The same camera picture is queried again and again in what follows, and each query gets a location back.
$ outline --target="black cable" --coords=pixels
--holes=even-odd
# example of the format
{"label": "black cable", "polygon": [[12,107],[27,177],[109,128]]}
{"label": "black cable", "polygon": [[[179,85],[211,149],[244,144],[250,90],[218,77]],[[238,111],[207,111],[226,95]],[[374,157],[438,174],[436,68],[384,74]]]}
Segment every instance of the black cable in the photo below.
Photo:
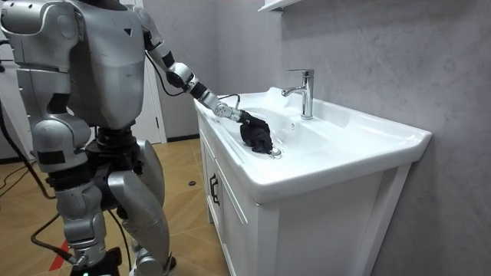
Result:
{"label": "black cable", "polygon": [[[19,171],[19,169],[15,170],[14,172],[11,172],[11,173],[10,173],[10,174],[9,174],[7,177],[5,177],[5,178],[3,179],[3,186],[2,186],[0,189],[3,189],[3,188],[4,188],[4,187],[7,185],[7,178],[8,178],[9,176],[11,176],[12,174],[14,174],[15,172],[17,172],[17,171]],[[25,171],[25,172],[24,172],[24,173],[21,175],[21,177],[19,177],[19,178],[18,178],[18,179],[17,179],[17,180],[14,182],[14,184],[12,184],[12,186],[8,187],[8,189],[6,189],[6,190],[5,190],[5,191],[4,191],[4,192],[3,192],[3,193],[0,195],[0,198],[1,198],[1,197],[2,197],[4,194],[6,194],[8,191],[10,191],[12,188],[14,188],[14,187],[15,187],[15,186],[16,186],[16,185],[17,185],[17,184],[18,184],[18,183],[19,183],[19,182],[20,182],[20,181],[21,181],[21,180],[24,178],[24,176],[25,176],[26,174],[28,174],[28,173],[29,173],[29,170],[26,170],[26,171]]]}
{"label": "black cable", "polygon": [[10,147],[15,151],[15,153],[17,153],[17,155],[22,159],[22,162],[24,162],[25,166],[28,167],[28,171],[32,174],[32,177],[34,177],[34,179],[36,180],[36,183],[38,184],[39,189],[41,189],[43,196],[46,199],[56,199],[55,196],[51,196],[48,194],[48,192],[46,192],[46,188],[43,186],[43,183],[39,179],[38,174],[34,171],[34,169],[32,169],[32,166],[29,163],[29,161],[27,160],[27,158],[25,158],[24,154],[21,152],[21,150],[17,147],[17,145],[14,143],[14,141],[12,140],[10,135],[8,134],[7,127],[5,126],[5,120],[3,117],[3,112],[1,111],[1,108],[0,108],[0,129],[2,129],[3,136],[7,140],[8,145],[10,145]]}
{"label": "black cable", "polygon": [[184,91],[183,91],[183,92],[180,92],[180,93],[178,93],[178,94],[171,94],[171,93],[169,93],[169,92],[167,91],[167,89],[166,89],[166,86],[163,84],[163,78],[162,78],[162,75],[161,75],[161,74],[160,74],[160,72],[159,72],[159,68],[157,68],[157,66],[154,64],[154,62],[152,61],[152,58],[151,58],[151,57],[148,55],[148,53],[145,53],[145,56],[147,56],[148,61],[149,61],[149,62],[152,64],[153,69],[155,69],[155,71],[156,71],[156,73],[157,73],[157,76],[159,76],[160,83],[162,84],[163,92],[165,92],[167,95],[169,95],[169,96],[171,96],[171,97],[177,97],[177,96],[179,96],[179,95],[181,95],[181,94],[186,93],[186,92],[184,92]]}
{"label": "black cable", "polygon": [[18,184],[18,183],[19,183],[19,182],[20,182],[20,181],[21,181],[21,180],[24,178],[24,176],[25,176],[26,174],[28,174],[28,173],[29,173],[29,170],[26,170],[26,171],[25,171],[25,172],[22,174],[22,176],[21,176],[19,179],[17,179],[17,181],[15,181],[15,183],[14,183],[14,184],[12,184],[12,186],[8,187],[8,189],[6,189],[6,190],[5,190],[5,191],[4,191],[4,192],[3,192],[3,193],[0,195],[0,198],[1,198],[1,197],[2,197],[4,194],[6,194],[8,191],[10,191],[12,188],[14,188],[14,187],[15,187],[15,186],[16,186],[16,185],[17,185],[17,184]]}
{"label": "black cable", "polygon": [[21,169],[25,169],[25,165],[24,165],[24,166],[22,166],[22,167],[20,167],[20,168],[18,168],[18,169],[16,169],[16,170],[15,170],[15,171],[13,171],[13,172],[10,172],[10,173],[9,173],[9,174],[8,174],[8,175],[7,175],[7,176],[6,176],[6,177],[3,179],[3,185],[2,185],[2,187],[0,187],[0,190],[1,190],[1,189],[4,189],[4,188],[7,186],[7,179],[8,179],[10,176],[13,176],[13,175],[14,175],[14,173],[16,173],[16,172],[20,171]]}
{"label": "black cable", "polygon": [[54,253],[56,253],[57,255],[59,255],[60,257],[62,257],[65,261],[68,261],[70,263],[72,263],[73,261],[71,260],[71,258],[73,257],[72,254],[68,253],[68,252],[65,252],[63,251],[62,249],[60,248],[57,248],[53,245],[49,245],[47,243],[44,243],[42,241],[39,241],[36,237],[39,235],[39,233],[43,232],[49,225],[51,225],[58,217],[60,216],[60,214],[56,213],[56,215],[50,219],[48,222],[46,222],[43,226],[41,226],[38,230],[36,230],[36,232],[34,232],[32,235],[31,235],[31,242],[37,246],[41,246],[42,248],[46,248],[46,249],[49,249],[51,251],[53,251]]}
{"label": "black cable", "polygon": [[121,231],[121,235],[123,236],[123,240],[124,240],[124,246],[126,247],[126,254],[128,256],[128,264],[130,266],[130,272],[131,272],[131,256],[130,256],[130,247],[128,246],[128,241],[126,240],[126,235],[124,235],[124,230],[123,230],[123,226],[121,226],[120,222],[117,220],[116,216],[112,213],[111,210],[107,210],[109,212],[109,215],[113,217],[114,221],[116,222],[117,224],[117,227],[119,227],[120,231]]}

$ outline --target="ceramic washbasin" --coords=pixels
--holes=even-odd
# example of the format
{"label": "ceramic washbasin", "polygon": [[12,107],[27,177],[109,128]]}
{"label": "ceramic washbasin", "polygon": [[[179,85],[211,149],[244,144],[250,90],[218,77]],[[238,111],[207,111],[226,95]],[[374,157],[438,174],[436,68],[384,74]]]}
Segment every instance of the ceramic washbasin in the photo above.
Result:
{"label": "ceramic washbasin", "polygon": [[[226,98],[234,106],[234,97]],[[254,153],[242,142],[239,124],[216,117],[196,102],[229,162],[252,183],[257,203],[321,189],[359,176],[418,161],[431,133],[315,100],[314,119],[300,117],[302,97],[283,97],[279,88],[241,94],[240,109],[265,120],[280,156]]]}

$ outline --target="wooden floor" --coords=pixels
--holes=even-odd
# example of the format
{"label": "wooden floor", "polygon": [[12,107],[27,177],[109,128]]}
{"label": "wooden floor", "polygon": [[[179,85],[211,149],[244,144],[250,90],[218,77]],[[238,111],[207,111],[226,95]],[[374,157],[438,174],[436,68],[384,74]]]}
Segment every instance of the wooden floor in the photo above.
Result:
{"label": "wooden floor", "polygon": [[[164,212],[170,226],[170,249],[177,258],[171,276],[229,275],[213,224],[208,223],[203,166],[199,140],[154,146],[164,168],[166,200]],[[0,166],[0,179],[22,164]],[[8,181],[9,187],[24,170]],[[196,181],[195,186],[188,182]],[[55,255],[30,242],[31,234],[56,214],[55,200],[42,197],[30,174],[0,199],[0,275],[68,276],[70,266],[50,271]],[[120,274],[128,275],[128,260],[116,223],[106,214],[106,246],[123,252]],[[59,218],[39,236],[43,242],[60,246],[64,242]]]}

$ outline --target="black cloth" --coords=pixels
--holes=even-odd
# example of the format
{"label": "black cloth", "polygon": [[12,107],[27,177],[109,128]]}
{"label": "black cloth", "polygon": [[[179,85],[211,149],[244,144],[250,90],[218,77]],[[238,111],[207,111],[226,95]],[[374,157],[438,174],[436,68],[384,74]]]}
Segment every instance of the black cloth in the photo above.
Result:
{"label": "black cloth", "polygon": [[269,153],[273,149],[270,137],[271,130],[268,124],[251,114],[243,111],[239,123],[240,136],[247,146],[252,147],[255,153]]}

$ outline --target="cabinet handle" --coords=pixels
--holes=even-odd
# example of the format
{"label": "cabinet handle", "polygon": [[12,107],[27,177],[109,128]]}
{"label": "cabinet handle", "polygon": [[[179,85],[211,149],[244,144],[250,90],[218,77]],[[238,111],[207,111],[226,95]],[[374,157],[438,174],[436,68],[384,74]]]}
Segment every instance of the cabinet handle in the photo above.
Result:
{"label": "cabinet handle", "polygon": [[216,178],[216,174],[213,173],[212,178],[209,179],[209,191],[212,193],[213,202],[220,206],[220,201],[218,200],[218,196],[215,192],[216,185],[218,185],[218,179]]}

